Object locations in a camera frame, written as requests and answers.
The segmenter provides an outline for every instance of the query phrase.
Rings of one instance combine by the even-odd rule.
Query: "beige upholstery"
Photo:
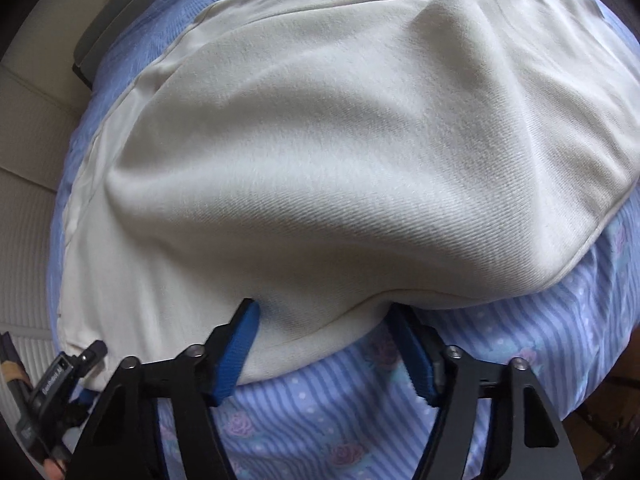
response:
[[[106,1],[40,0],[0,62],[0,332],[12,334],[34,382],[54,357],[46,267],[55,192],[90,98],[71,71],[73,50]],[[4,381],[0,412],[13,429]]]

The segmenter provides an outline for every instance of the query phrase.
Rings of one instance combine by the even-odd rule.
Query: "purple rose print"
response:
[[[250,438],[254,436],[254,424],[246,412],[235,412],[229,417],[225,424],[226,434],[239,436],[240,438]]]
[[[526,359],[527,361],[529,361],[529,364],[533,366],[536,363],[538,354],[536,354],[536,351],[533,348],[523,348],[519,352],[516,352],[514,355],[512,355],[507,360],[507,362],[511,361],[514,357],[522,357],[523,359]]]
[[[365,454],[364,447],[357,442],[337,444],[331,448],[329,462],[335,467],[350,467],[362,460]]]
[[[370,344],[373,362],[383,370],[393,371],[400,362],[400,353],[389,332],[384,332]]]

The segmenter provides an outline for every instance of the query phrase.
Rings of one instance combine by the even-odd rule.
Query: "finger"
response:
[[[44,472],[49,480],[64,480],[65,475],[62,473],[62,469],[65,468],[65,463],[62,460],[58,460],[58,464],[53,462],[52,459],[47,458],[44,461]]]

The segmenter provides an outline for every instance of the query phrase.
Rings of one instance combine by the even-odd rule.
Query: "beige cushion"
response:
[[[78,114],[0,66],[0,167],[56,190]]]
[[[49,329],[45,278],[54,200],[52,191],[0,171],[0,324]]]
[[[73,51],[108,0],[40,0],[2,64],[60,104],[82,113],[89,89],[71,72]]]

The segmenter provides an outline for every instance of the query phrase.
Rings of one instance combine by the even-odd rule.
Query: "black metal bracket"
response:
[[[492,400],[479,479],[581,480],[562,423],[526,360],[476,360],[446,346],[406,305],[392,306],[386,321],[416,392],[439,408],[414,480],[462,478],[478,399]]]
[[[237,480],[210,408],[232,393],[258,316],[257,303],[244,300],[231,322],[175,359],[142,364],[125,358],[88,419],[66,480],[168,480],[158,398],[171,400],[186,477]],[[413,480],[462,478],[476,405],[484,398],[492,400],[492,412],[478,479],[581,479],[562,424],[527,361],[476,360],[446,346],[406,305],[393,305],[386,323],[416,393],[439,408]]]
[[[93,398],[88,402],[84,399],[70,402],[69,399],[78,381],[106,353],[107,348],[102,341],[94,341],[79,356],[60,352],[33,387],[11,336],[9,333],[0,334],[2,371],[20,411],[16,434],[36,462],[42,463],[46,458],[71,458],[62,437],[70,428],[84,423]]]
[[[244,300],[231,322],[175,359],[142,364],[125,358],[82,432],[66,480],[168,480],[158,398],[171,399],[187,478],[236,480],[209,409],[236,384],[255,337],[257,308]],[[252,326],[246,330],[243,323]],[[241,332],[242,341],[235,338]]]

